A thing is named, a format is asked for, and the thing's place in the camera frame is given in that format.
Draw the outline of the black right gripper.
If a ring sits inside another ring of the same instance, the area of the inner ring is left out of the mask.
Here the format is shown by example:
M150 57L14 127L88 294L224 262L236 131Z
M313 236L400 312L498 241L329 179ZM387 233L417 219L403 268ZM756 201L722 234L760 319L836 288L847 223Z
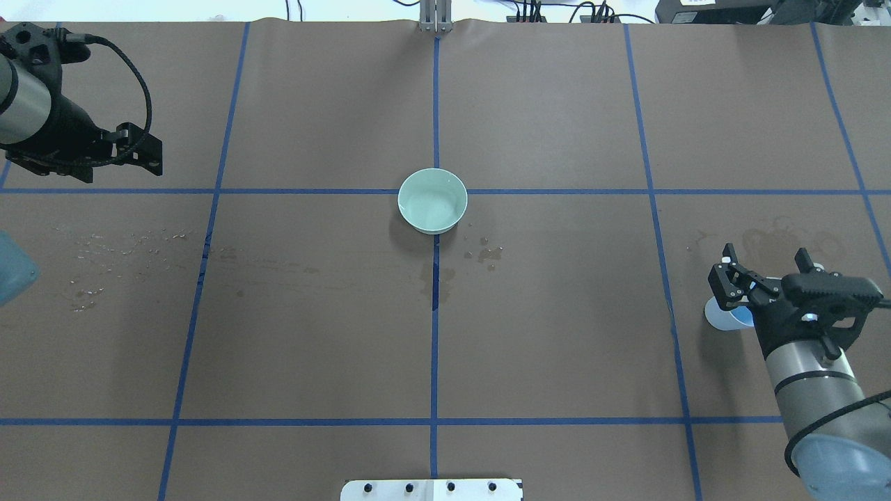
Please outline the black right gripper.
M801 275L826 273L806 248L796 251L795 264ZM836 282L834 278L761 276L739 263L732 242L723 246L721 260L709 271L709 287L719 310L748 305L763 358L790 342L818 338L812 328L804 327L802 318L811 312L804 307L841 296L843 289Z

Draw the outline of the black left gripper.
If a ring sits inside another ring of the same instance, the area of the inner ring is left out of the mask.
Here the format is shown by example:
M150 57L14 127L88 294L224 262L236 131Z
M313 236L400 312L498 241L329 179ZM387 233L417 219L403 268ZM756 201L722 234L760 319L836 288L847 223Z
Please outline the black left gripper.
M38 132L18 143L2 143L10 162L35 175L69 175L83 183L92 183L93 169L109 163L163 175L162 140L131 122L108 132L69 98L52 98L47 121Z

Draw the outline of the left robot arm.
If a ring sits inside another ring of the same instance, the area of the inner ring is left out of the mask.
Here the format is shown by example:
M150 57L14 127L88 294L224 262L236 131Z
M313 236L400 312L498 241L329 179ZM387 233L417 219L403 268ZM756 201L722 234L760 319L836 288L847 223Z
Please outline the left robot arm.
M130 122L115 131L98 127L22 64L2 64L2 151L6 161L32 174L90 184L96 168L134 165L162 175L163 145L149 130L149 124Z

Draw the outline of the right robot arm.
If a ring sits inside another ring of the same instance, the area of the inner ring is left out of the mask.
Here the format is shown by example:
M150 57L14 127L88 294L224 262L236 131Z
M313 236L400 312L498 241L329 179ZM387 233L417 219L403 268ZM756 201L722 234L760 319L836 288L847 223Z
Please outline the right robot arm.
M865 395L846 355L889 301L872 279L828 271L805 248L796 272L768 277L725 244L713 303L752 317L788 441L786 467L815 500L890 498L889 392Z

